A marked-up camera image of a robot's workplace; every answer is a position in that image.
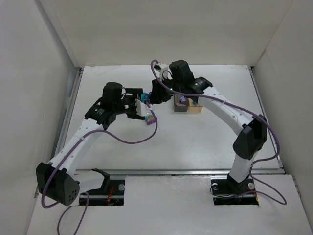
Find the teal lego with purple arch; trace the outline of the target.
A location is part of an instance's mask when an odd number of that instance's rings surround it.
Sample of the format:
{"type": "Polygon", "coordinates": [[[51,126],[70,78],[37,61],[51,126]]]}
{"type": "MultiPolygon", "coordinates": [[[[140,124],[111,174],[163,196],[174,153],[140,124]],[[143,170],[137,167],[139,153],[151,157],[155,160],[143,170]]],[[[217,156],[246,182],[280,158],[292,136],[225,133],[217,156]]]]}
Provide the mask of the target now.
{"type": "Polygon", "coordinates": [[[140,100],[142,103],[150,102],[150,94],[149,93],[142,93],[140,95],[140,100]]]}

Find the small purple square lego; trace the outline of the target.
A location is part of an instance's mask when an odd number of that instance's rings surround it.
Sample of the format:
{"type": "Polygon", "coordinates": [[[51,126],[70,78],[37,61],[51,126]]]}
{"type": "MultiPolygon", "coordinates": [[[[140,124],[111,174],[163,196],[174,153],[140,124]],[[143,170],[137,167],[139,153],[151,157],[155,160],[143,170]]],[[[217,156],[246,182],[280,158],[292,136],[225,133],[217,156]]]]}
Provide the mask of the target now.
{"type": "Polygon", "coordinates": [[[180,104],[185,105],[185,104],[186,104],[186,99],[185,99],[185,97],[182,96],[182,97],[180,98],[179,102],[180,102],[180,104]]]}

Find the teal purple lego stack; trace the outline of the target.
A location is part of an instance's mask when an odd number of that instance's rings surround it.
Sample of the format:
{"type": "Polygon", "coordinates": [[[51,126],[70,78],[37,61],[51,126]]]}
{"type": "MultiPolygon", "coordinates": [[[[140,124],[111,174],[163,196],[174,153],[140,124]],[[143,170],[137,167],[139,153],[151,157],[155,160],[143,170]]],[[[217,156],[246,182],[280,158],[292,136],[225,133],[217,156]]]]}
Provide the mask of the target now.
{"type": "Polygon", "coordinates": [[[157,122],[157,117],[153,115],[148,115],[145,117],[145,122],[147,125],[152,125],[157,122]]]}

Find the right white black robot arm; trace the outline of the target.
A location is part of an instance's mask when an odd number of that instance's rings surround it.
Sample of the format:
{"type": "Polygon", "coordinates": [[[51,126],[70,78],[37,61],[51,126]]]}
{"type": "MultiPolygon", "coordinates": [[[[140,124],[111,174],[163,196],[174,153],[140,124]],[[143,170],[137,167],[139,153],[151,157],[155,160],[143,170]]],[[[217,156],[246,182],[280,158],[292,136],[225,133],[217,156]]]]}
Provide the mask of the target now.
{"type": "Polygon", "coordinates": [[[150,103],[161,104],[177,94],[192,99],[219,117],[237,136],[233,144],[235,159],[227,178],[235,184],[246,181],[257,152],[267,140],[266,119],[229,103],[210,81],[202,76],[195,77],[184,60],[169,65],[153,60],[150,67],[155,76],[150,103]]]}

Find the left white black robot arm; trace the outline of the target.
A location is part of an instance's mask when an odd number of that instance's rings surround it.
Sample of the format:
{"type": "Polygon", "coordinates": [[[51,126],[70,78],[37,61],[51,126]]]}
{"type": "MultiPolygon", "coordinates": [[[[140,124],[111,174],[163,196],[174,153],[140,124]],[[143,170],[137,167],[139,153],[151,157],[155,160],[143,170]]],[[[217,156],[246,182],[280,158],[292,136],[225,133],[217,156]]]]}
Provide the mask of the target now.
{"type": "Polygon", "coordinates": [[[41,203],[48,197],[56,203],[71,205],[82,193],[103,187],[108,174],[98,169],[76,173],[79,163],[93,143],[116,120],[117,115],[143,119],[142,88],[123,88],[116,82],[108,82],[102,96],[86,112],[84,119],[70,141],[48,163],[40,163],[36,177],[41,203]]]}

